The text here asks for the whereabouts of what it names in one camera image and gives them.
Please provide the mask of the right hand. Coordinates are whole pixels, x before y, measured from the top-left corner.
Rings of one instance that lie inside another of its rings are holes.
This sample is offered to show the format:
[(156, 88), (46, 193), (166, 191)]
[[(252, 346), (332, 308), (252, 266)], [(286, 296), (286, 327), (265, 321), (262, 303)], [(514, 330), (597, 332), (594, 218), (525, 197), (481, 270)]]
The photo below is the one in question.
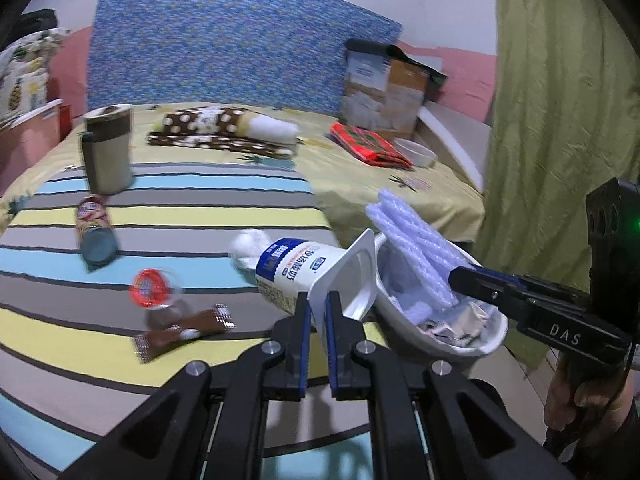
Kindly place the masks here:
[(544, 404), (544, 423), (551, 430), (563, 431), (579, 413), (591, 416), (591, 430), (582, 436), (580, 443), (600, 444), (620, 430), (634, 405), (634, 371), (627, 374), (623, 387), (621, 377), (572, 387), (569, 371), (567, 357), (560, 354)]

